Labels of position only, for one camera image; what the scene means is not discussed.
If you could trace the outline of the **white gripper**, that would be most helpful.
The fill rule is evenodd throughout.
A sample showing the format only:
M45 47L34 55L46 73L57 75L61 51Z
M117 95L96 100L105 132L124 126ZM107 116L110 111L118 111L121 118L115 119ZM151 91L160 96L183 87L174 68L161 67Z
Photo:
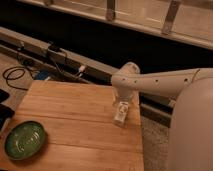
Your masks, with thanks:
M128 90L125 88L117 88L116 89L116 94L113 94L113 106L117 106L118 101L124 101L128 102L128 112L130 112L133 108L133 101L131 101L133 98L133 91Z

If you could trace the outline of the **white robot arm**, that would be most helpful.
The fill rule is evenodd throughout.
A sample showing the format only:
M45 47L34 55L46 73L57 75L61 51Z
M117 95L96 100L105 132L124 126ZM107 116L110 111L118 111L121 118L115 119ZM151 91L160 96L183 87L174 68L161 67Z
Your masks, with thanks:
M166 171L213 171L213 67L142 74L128 62L111 84L119 102L139 91L173 104Z

